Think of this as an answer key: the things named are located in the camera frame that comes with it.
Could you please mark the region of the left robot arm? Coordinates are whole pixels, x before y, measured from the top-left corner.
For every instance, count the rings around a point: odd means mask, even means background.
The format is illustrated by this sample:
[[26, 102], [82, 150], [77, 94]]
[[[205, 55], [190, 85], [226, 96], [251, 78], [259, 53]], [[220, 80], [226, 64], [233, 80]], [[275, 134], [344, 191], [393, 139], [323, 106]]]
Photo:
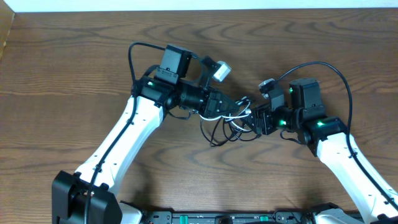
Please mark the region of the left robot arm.
[[111, 132], [73, 174], [52, 183], [52, 223], [139, 223], [143, 212], [116, 196], [128, 168], [151, 133], [176, 106], [203, 119], [231, 118], [239, 105], [210, 87], [230, 66], [174, 45], [158, 65], [132, 79], [131, 96]]

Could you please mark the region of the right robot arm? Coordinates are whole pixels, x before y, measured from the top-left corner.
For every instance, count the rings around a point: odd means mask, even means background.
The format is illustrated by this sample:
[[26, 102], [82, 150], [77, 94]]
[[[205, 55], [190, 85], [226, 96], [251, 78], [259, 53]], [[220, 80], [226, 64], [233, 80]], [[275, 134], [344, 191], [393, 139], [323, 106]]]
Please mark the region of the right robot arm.
[[257, 135], [281, 130], [297, 133], [295, 142], [306, 145], [340, 181], [356, 205], [363, 223], [397, 223], [397, 192], [366, 159], [337, 116], [327, 116], [320, 86], [314, 78], [289, 83], [291, 105], [274, 79], [259, 85], [269, 102], [248, 110], [242, 122]]

